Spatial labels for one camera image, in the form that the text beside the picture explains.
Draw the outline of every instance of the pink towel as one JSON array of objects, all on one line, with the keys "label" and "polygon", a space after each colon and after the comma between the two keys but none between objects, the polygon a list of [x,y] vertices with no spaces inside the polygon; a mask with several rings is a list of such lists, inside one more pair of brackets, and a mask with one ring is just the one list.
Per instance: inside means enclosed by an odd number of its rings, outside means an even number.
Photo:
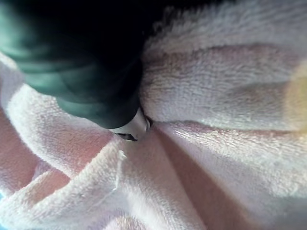
[{"label": "pink towel", "polygon": [[147,42],[129,143],[62,112],[0,56],[10,230],[306,230],[307,1],[178,13]]}]

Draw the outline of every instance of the pink fleece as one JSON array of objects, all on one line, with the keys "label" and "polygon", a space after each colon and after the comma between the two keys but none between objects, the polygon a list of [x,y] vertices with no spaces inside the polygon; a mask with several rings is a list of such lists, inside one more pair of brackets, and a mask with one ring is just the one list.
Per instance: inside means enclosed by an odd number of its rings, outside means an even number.
[{"label": "pink fleece", "polygon": [[306,230],[306,12],[239,0],[162,23],[141,86],[156,122],[137,143],[62,112],[0,55],[0,223]]}]

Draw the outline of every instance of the rubber handle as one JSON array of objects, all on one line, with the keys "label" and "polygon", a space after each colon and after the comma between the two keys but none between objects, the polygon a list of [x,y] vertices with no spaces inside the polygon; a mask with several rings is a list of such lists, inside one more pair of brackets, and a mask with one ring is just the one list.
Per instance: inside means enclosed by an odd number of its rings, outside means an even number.
[{"label": "rubber handle", "polygon": [[124,0],[2,1],[0,49],[64,111],[118,128],[139,108],[145,18]]}]

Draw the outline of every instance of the terry cloth fabric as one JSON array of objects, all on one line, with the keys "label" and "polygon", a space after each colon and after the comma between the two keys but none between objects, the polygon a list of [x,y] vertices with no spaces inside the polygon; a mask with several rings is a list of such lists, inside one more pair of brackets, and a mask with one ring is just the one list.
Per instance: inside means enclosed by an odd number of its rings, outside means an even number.
[{"label": "terry cloth fabric", "polygon": [[62,112],[1,56],[0,223],[306,230],[306,12],[238,0],[157,25],[141,86],[155,125],[137,143]]}]

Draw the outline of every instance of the towel fold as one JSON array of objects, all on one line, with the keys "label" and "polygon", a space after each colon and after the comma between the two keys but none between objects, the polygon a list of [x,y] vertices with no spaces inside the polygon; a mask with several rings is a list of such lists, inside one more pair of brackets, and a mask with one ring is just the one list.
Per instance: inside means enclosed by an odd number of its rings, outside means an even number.
[{"label": "towel fold", "polygon": [[10,230],[306,230],[307,2],[177,12],[143,54],[155,124],[130,143],[61,111],[0,55]]}]

